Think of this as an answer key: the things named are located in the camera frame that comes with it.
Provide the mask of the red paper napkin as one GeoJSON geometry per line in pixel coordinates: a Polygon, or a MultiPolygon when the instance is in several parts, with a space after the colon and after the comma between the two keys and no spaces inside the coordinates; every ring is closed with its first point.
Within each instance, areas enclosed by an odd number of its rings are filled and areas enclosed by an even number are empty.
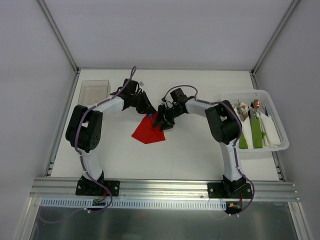
{"type": "Polygon", "coordinates": [[[165,141],[165,134],[163,131],[160,131],[160,127],[158,126],[153,128],[153,123],[156,120],[157,113],[158,112],[153,114],[152,119],[148,117],[148,114],[146,114],[131,137],[143,144],[152,144],[165,141]]]}

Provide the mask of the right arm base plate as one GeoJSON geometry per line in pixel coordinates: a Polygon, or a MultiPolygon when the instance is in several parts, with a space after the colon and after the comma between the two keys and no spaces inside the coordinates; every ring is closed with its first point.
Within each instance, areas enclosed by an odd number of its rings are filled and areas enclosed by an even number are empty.
{"type": "Polygon", "coordinates": [[[224,182],[209,182],[207,193],[210,199],[251,199],[253,196],[252,187],[249,183],[236,189],[227,189],[224,182]]]}

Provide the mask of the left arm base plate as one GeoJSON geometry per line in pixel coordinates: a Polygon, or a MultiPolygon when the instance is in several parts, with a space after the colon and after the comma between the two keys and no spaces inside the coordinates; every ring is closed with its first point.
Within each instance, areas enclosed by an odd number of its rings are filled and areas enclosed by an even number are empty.
{"type": "MultiPolygon", "coordinates": [[[[104,182],[101,182],[101,184],[103,184],[110,191],[113,197],[119,196],[120,183],[121,182],[118,180],[104,180],[104,182]]],[[[105,189],[91,180],[81,178],[77,182],[75,190],[76,196],[102,197],[104,193],[105,189]]]]}

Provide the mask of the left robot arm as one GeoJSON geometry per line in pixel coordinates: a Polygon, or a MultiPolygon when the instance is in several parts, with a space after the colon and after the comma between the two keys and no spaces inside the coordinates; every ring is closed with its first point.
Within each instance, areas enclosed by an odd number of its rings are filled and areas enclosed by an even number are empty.
{"type": "Polygon", "coordinates": [[[65,138],[79,155],[82,176],[89,180],[87,189],[93,195],[101,194],[105,188],[104,182],[99,180],[103,169],[95,151],[101,140],[103,119],[130,107],[142,115],[156,112],[140,84],[126,78],[108,98],[90,106],[78,104],[73,109],[65,138]]]}

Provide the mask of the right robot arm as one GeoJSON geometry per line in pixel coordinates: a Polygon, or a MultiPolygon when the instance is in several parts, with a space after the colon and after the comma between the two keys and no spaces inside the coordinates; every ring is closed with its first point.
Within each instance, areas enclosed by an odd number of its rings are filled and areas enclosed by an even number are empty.
{"type": "Polygon", "coordinates": [[[242,135],[242,125],[228,100],[208,102],[197,99],[196,95],[187,96],[181,86],[173,87],[167,92],[173,102],[167,106],[166,97],[158,106],[158,113],[153,128],[161,131],[172,129],[175,118],[183,114],[195,114],[207,119],[213,138],[219,143],[224,163],[224,193],[235,198],[247,183],[238,157],[238,141],[242,135]]]}

